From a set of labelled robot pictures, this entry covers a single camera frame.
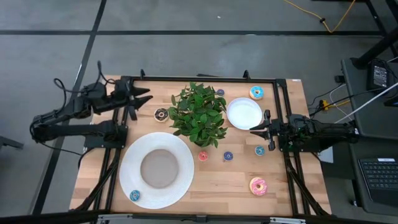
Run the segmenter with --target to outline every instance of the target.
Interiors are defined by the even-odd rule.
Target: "large white bowl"
[[[162,189],[148,185],[141,176],[142,160],[156,149],[168,150],[178,162],[174,182]],[[180,138],[169,133],[150,133],[131,144],[123,157],[119,179],[128,199],[133,190],[140,191],[139,200],[132,203],[142,208],[159,209],[174,204],[184,196],[192,183],[194,169],[192,153]]]
[[[260,124],[262,111],[252,99],[237,98],[231,101],[226,109],[229,122],[242,130],[249,130]]]

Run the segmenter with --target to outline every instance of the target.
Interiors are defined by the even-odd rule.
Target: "white cable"
[[[375,100],[375,99],[377,99],[379,96],[381,96],[381,95],[387,93],[388,91],[390,91],[391,89],[393,89],[393,88],[394,88],[395,86],[397,86],[397,85],[398,85],[398,82],[395,83],[395,84],[393,84],[392,86],[390,86],[388,89],[382,91],[382,92],[379,93],[377,96],[371,98],[368,102],[364,103],[364,105],[360,106],[358,109],[354,110],[354,111],[351,112],[349,115],[355,114],[355,113],[358,112],[360,109],[362,109],[362,108],[364,108],[366,105],[370,104],[373,100]],[[339,123],[340,121],[342,121],[342,120],[344,120],[344,119],[346,119],[349,115],[347,115],[347,116],[345,116],[344,118],[341,118],[340,120],[336,121],[335,124],[336,124],[336,123]]]
[[[331,97],[331,94],[332,94],[334,91],[338,90],[340,87],[343,87],[343,86],[345,86],[345,84],[344,84],[344,85],[341,85],[341,86],[339,86],[339,87],[337,87],[336,89],[334,89],[333,91],[330,92],[329,97],[330,97],[330,101],[331,101],[331,102],[334,102],[333,98]],[[336,105],[336,103],[334,103],[333,106],[335,106],[335,107],[336,107],[338,110],[340,110],[343,114],[347,115],[342,109],[340,109],[340,108]]]
[[[387,62],[392,62],[393,60],[395,60],[395,59],[397,59],[398,57],[394,57],[393,59],[391,59],[391,60],[388,60]]]

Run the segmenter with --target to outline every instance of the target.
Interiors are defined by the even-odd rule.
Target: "gray concrete floor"
[[[316,11],[333,27],[348,2],[294,0]],[[372,1],[388,30],[397,24],[384,1]],[[91,30],[100,0],[0,1],[0,30]],[[318,19],[282,0],[243,1],[142,1],[108,0],[100,30],[324,30]],[[339,30],[377,30],[369,10],[357,3]],[[95,62],[104,73],[194,76],[207,73],[240,77],[300,78],[307,101],[337,86],[340,60],[357,57],[372,47],[375,37],[315,36],[97,36],[83,84],[97,76]],[[62,92],[52,79],[73,86],[88,41],[87,35],[0,35],[0,135],[22,141],[23,151],[0,151],[0,217],[31,212],[50,149],[30,138],[33,116],[62,104]],[[391,58],[386,51],[382,58]],[[344,88],[334,99],[346,96]],[[349,105],[341,109],[350,111]],[[338,110],[319,113],[316,119],[334,122],[344,116]],[[71,124],[89,123],[89,120]],[[83,138],[66,138],[63,148],[81,152]],[[75,155],[61,153],[45,202],[45,213],[68,210],[77,175]],[[325,177],[333,214],[380,222],[398,223],[396,217],[365,213],[352,207],[352,187],[345,180]],[[159,223],[137,220],[138,223]]]

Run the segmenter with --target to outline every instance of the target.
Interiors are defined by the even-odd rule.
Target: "green leaves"
[[[203,114],[202,116],[200,116],[200,122],[206,123],[206,121],[207,121],[207,116],[206,116],[206,114]]]
[[[204,87],[191,82],[177,96],[172,95],[173,106],[169,108],[170,119],[174,121],[170,127],[178,128],[173,134],[188,136],[195,144],[206,147],[218,147],[218,139],[225,138],[227,128],[222,111],[226,111],[224,98],[216,98],[213,87]]]

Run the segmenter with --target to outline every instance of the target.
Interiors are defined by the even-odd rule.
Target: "toy donut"
[[[254,148],[254,152],[256,153],[257,156],[263,156],[264,153],[266,153],[266,150],[262,146],[257,146]]]
[[[198,158],[200,161],[205,162],[208,157],[209,155],[207,154],[207,152],[205,151],[199,152]]]
[[[234,154],[232,154],[232,152],[224,153],[224,161],[229,162],[229,161],[232,161],[233,158],[234,158]]]
[[[133,202],[136,202],[136,201],[138,201],[138,199],[139,199],[139,191],[138,190],[133,190],[130,193],[130,200],[132,200]]]
[[[264,195],[267,192],[266,181],[260,177],[251,179],[249,188],[250,191],[256,196]]]
[[[264,96],[264,90],[259,86],[250,89],[250,97],[254,100],[260,100]]]
[[[159,108],[155,111],[155,120],[157,122],[166,122],[167,119],[169,118],[169,112],[165,108]]]
[[[217,94],[218,97],[224,97],[225,92],[224,92],[224,90],[219,89],[219,90],[216,91],[216,94]]]

